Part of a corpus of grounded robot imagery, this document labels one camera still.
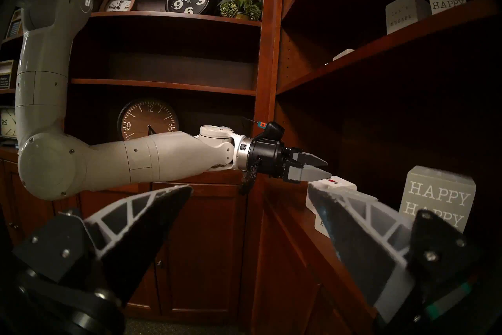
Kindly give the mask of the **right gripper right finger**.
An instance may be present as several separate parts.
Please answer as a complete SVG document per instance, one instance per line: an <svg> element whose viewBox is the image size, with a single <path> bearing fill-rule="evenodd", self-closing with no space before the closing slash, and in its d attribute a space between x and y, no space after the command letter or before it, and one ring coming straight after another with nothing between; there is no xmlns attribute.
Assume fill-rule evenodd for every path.
<svg viewBox="0 0 502 335"><path fill-rule="evenodd" d="M309 182L337 258L377 323L432 323L471 292L481 249L435 212L412 218L344 186Z"/></svg>

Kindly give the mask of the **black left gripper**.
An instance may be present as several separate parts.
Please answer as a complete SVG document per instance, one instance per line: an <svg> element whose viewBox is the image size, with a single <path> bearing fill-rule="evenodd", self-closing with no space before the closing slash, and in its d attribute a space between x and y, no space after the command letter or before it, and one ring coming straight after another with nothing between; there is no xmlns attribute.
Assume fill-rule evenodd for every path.
<svg viewBox="0 0 502 335"><path fill-rule="evenodd" d="M321 158L288 148L282 141L253 138L249 145L249 171L289 182L315 182L331 179L331 173L318 167L328 166Z"/></svg>

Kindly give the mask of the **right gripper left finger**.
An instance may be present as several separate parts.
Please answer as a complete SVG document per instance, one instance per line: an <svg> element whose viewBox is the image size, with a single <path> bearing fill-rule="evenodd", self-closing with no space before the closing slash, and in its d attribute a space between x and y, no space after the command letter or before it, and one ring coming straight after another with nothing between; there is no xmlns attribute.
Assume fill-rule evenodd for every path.
<svg viewBox="0 0 502 335"><path fill-rule="evenodd" d="M192 194L177 185L120 199L86 219L77 209L60 212L13 249L35 273L26 288L70 303L101 290L126 304Z"/></svg>

